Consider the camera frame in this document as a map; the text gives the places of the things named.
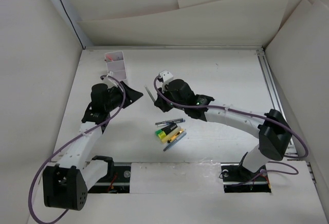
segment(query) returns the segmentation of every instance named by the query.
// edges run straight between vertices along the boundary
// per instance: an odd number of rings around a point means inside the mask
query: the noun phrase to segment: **table surface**
[[[104,54],[118,49],[84,50],[81,55],[55,150],[77,135],[90,102],[91,87],[106,74]],[[267,112],[273,108],[255,50],[220,49],[123,49],[129,86],[144,97],[122,110],[110,122],[94,146],[94,155],[115,162],[240,161],[258,140],[238,129],[193,120],[183,111],[163,113],[148,96],[155,96],[153,80],[169,70],[185,80],[196,94],[205,94],[246,110]],[[163,152],[154,135],[155,122],[185,118],[180,124],[187,135],[173,150]]]
[[[55,149],[77,134],[91,87],[106,73],[104,54],[111,51],[117,49],[83,51]],[[255,50],[125,48],[123,54],[129,85],[144,97],[108,125],[92,156],[148,163],[132,164],[132,193],[89,194],[83,210],[69,211],[60,223],[327,223],[305,162],[288,162],[300,171],[297,176],[270,174],[272,194],[224,193],[217,162],[240,161],[257,139],[225,125],[192,120],[180,110],[163,114],[144,89],[146,84],[155,94],[153,80],[167,69],[197,94],[247,110],[268,111],[272,103]],[[187,135],[163,152],[154,123],[180,117],[187,120],[181,124]],[[276,164],[267,167],[286,170]],[[42,185],[33,206],[43,221],[62,212],[44,206]],[[30,218],[28,223],[35,222]]]

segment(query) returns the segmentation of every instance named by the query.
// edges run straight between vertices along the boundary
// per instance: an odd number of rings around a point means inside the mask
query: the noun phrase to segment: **black cable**
[[[72,25],[72,27],[73,27],[73,30],[74,30],[74,32],[75,32],[76,35],[77,35],[77,38],[79,39],[79,42],[80,42],[80,44],[81,44],[82,49],[85,49],[86,47],[83,48],[83,44],[82,44],[82,42],[81,42],[81,40],[80,40],[80,38],[79,38],[79,36],[78,36],[78,33],[77,33],[77,31],[76,31],[76,29],[75,29],[73,23],[72,23],[72,20],[71,20],[70,16],[68,15],[68,13],[67,13],[67,11],[66,11],[66,9],[65,9],[65,6],[64,6],[62,0],[60,0],[60,2],[61,2],[61,4],[62,4],[62,7],[63,7],[63,9],[64,9],[64,12],[65,12],[66,16],[68,17],[68,20],[70,20],[70,22],[71,22],[71,25]]]

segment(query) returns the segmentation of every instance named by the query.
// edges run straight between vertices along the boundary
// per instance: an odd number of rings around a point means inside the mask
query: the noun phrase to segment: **screw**
[[[224,170],[222,171],[222,175],[223,175],[223,177],[227,178],[227,177],[229,176],[229,174],[228,174],[228,170],[227,170],[227,169],[224,169]]]
[[[129,178],[130,177],[130,171],[124,171],[124,173],[123,173],[123,176],[125,177],[125,178]]]

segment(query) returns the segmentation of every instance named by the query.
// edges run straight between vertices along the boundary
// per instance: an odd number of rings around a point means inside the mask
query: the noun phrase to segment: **pen holder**
[[[128,85],[128,78],[122,51],[109,52],[105,54],[107,73],[119,81]]]

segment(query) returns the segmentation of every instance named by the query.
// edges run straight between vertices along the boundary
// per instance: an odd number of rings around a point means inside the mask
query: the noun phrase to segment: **yellow highlighter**
[[[172,141],[174,141],[182,132],[184,132],[184,129],[181,129],[172,138],[168,139],[168,143],[171,143]]]
[[[172,132],[170,132],[168,135],[166,135],[164,138],[161,138],[162,143],[166,143],[168,139],[170,139],[172,136],[174,136],[176,133],[178,133],[181,130],[181,127],[178,126],[176,129],[174,129]]]

